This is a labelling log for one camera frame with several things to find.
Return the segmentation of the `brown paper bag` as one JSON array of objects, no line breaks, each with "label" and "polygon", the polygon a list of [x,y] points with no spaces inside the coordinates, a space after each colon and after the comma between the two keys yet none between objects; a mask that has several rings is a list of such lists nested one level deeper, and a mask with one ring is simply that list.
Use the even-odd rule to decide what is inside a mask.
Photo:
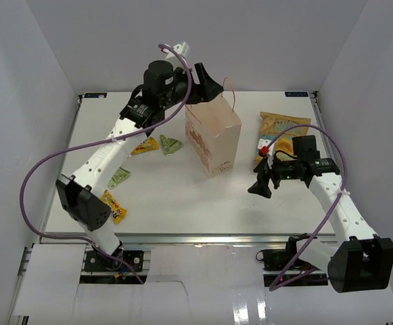
[{"label": "brown paper bag", "polygon": [[233,168],[241,133],[235,88],[227,77],[223,85],[232,93],[232,104],[221,92],[210,102],[185,106],[185,135],[209,178]]}]

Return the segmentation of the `green triangular snack packet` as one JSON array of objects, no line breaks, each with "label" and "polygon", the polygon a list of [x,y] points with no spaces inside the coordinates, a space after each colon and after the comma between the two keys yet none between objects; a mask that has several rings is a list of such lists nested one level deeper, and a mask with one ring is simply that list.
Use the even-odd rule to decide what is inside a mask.
[{"label": "green triangular snack packet", "polygon": [[165,156],[170,156],[183,147],[181,141],[165,135],[160,135],[160,145]]}]

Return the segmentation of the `yellow m&m packet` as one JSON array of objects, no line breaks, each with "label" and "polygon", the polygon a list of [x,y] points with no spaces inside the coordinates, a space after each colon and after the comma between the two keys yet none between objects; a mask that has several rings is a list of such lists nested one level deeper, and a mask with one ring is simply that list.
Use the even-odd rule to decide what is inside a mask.
[{"label": "yellow m&m packet", "polygon": [[126,217],[127,210],[118,203],[118,201],[108,190],[104,191],[101,201],[106,203],[111,208],[112,218],[115,224],[120,223]]},{"label": "yellow m&m packet", "polygon": [[153,137],[147,138],[143,143],[139,144],[132,152],[131,155],[142,154],[145,152],[158,150],[159,145]]}]

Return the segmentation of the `green square snack packet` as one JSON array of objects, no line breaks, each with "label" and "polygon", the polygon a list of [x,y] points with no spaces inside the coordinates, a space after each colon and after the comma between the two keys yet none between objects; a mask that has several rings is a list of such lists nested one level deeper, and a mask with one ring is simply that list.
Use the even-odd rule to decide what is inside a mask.
[{"label": "green square snack packet", "polygon": [[128,179],[131,175],[131,172],[123,169],[120,167],[111,177],[111,179],[108,182],[108,188],[109,189],[114,189],[118,185],[120,185],[122,182],[124,182],[126,179]]}]

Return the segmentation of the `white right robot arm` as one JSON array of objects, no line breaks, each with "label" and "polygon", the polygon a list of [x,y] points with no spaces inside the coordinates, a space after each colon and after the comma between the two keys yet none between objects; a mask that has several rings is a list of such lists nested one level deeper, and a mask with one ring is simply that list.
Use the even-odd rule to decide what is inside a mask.
[{"label": "white right robot arm", "polygon": [[273,143],[259,145],[260,162],[254,168],[256,182],[248,193],[270,198],[281,181],[300,180],[317,198],[325,221],[330,222],[338,248],[321,242],[314,234],[289,237],[282,271],[310,264],[328,276],[338,293],[383,290],[388,287],[393,266],[393,241],[382,238],[365,221],[349,192],[345,177],[333,159],[321,157],[313,135],[295,137],[288,160],[277,158]]}]

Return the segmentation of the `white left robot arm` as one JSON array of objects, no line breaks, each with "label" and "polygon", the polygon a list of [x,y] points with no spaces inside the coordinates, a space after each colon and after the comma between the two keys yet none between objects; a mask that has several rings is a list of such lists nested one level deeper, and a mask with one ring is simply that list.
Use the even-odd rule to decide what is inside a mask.
[{"label": "white left robot arm", "polygon": [[110,131],[109,143],[98,147],[70,176],[61,175],[56,181],[63,210],[84,229],[108,270],[119,268],[123,256],[122,242],[110,221],[112,208],[101,200],[112,176],[152,133],[152,126],[165,119],[167,109],[180,102],[209,102],[223,91],[201,62],[194,68],[197,80],[165,60],[151,62]]}]

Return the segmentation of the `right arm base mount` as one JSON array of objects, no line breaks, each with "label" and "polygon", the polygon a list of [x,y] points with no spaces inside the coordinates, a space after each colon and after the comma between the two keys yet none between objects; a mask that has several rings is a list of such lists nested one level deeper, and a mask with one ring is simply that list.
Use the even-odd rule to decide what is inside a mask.
[{"label": "right arm base mount", "polygon": [[[267,248],[259,250],[256,253],[255,259],[257,262],[263,264],[264,285],[266,287],[269,287],[275,281],[277,275],[287,265],[294,254],[294,251],[289,252],[286,247],[279,249]],[[292,278],[299,276],[313,268],[315,268],[314,265],[297,259],[288,269],[288,271],[282,276],[282,278],[279,280],[279,283],[287,282],[288,280],[291,280]],[[329,279],[327,274],[321,273],[321,271],[318,269],[316,272],[311,273],[306,277],[286,284],[286,286],[327,286],[328,284]]]}]

